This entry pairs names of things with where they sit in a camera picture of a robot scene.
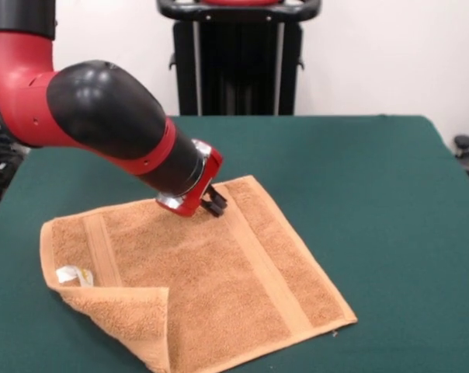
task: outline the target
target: table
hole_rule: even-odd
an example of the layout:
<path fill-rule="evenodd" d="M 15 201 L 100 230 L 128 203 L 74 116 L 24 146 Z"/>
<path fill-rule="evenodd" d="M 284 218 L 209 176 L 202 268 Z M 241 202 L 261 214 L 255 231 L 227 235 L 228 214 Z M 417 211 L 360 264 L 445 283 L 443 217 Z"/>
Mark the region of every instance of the table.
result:
<path fill-rule="evenodd" d="M 423 117 L 179 117 L 254 175 L 359 322 L 240 372 L 469 371 L 469 179 Z M 48 291 L 44 221 L 153 197 L 77 149 L 33 150 L 0 205 L 0 372 L 146 372 Z"/>

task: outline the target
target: green felt surface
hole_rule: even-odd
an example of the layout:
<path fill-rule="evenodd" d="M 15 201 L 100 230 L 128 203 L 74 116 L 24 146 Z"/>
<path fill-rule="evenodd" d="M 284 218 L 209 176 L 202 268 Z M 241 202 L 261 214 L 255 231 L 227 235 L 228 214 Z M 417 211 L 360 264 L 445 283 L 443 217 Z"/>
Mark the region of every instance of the green felt surface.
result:
<path fill-rule="evenodd" d="M 469 372 L 469 180 L 430 122 L 176 121 L 225 155 L 218 180 L 257 178 L 359 318 L 234 371 Z M 154 195 L 93 154 L 31 153 L 0 206 L 0 372 L 146 372 L 46 288 L 38 250 L 44 221 Z"/>

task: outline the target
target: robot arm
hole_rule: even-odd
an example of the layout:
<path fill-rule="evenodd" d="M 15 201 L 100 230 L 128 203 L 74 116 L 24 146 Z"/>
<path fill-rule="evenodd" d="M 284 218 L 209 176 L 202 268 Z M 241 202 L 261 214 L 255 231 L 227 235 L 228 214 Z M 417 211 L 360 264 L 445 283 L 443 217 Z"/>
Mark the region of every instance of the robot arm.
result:
<path fill-rule="evenodd" d="M 183 216 L 226 200 L 210 185 L 222 156 L 192 140 L 133 76 L 108 61 L 53 67 L 55 0 L 0 0 L 0 124 L 31 148 L 81 148 L 159 192 Z M 204 200 L 205 194 L 210 200 Z"/>

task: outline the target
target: white wall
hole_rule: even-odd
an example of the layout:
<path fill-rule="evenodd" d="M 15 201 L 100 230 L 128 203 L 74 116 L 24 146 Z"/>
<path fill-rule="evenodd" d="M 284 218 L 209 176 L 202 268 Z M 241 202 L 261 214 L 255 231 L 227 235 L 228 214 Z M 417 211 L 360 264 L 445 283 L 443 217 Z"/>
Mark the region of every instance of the white wall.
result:
<path fill-rule="evenodd" d="M 58 0 L 57 20 L 56 68 L 113 61 L 178 113 L 173 21 L 155 0 Z M 303 27 L 297 115 L 422 114 L 447 143 L 469 134 L 469 0 L 323 0 Z"/>

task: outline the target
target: green table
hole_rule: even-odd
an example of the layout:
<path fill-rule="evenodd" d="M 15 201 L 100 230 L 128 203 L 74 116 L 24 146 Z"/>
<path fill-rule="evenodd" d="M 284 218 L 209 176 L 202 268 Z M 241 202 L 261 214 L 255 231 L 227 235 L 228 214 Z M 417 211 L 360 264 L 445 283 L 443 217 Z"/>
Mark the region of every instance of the green table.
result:
<path fill-rule="evenodd" d="M 254 175 L 359 322 L 249 372 L 469 372 L 469 179 L 422 117 L 176 118 Z M 93 154 L 41 149 L 0 206 L 0 372 L 146 372 L 48 291 L 44 221 L 155 193 Z"/>

